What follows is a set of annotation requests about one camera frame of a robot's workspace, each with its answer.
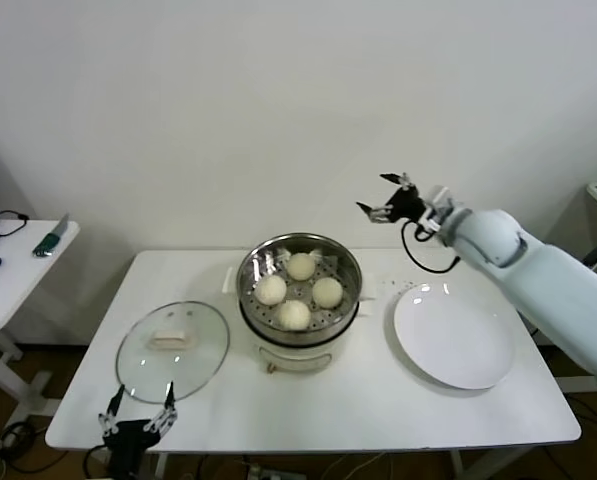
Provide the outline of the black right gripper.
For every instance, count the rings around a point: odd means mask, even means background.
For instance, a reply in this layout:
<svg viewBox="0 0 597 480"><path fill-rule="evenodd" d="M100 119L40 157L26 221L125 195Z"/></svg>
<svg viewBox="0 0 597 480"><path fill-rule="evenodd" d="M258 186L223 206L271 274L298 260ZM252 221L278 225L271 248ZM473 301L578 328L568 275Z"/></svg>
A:
<svg viewBox="0 0 597 480"><path fill-rule="evenodd" d="M370 207L361 202L356 205L371 223L391 223L392 220L419 220L426 211L426 204L406 173L383 173L381 178L400 188L387 201L386 205Z"/></svg>

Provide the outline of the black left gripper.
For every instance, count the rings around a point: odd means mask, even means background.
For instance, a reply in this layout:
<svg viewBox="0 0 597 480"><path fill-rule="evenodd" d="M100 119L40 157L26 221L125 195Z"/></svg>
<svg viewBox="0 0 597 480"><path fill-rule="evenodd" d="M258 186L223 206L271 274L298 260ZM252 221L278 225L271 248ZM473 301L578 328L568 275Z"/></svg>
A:
<svg viewBox="0 0 597 480"><path fill-rule="evenodd" d="M169 430L178 414L175 407L174 382L167 385L163 409L148 420L130 420L116 423L124 385L121 384L111 398L107 410L98 414L105 447L110 452L107 464L109 475L138 475L144 453L159 442L159 432Z"/></svg>

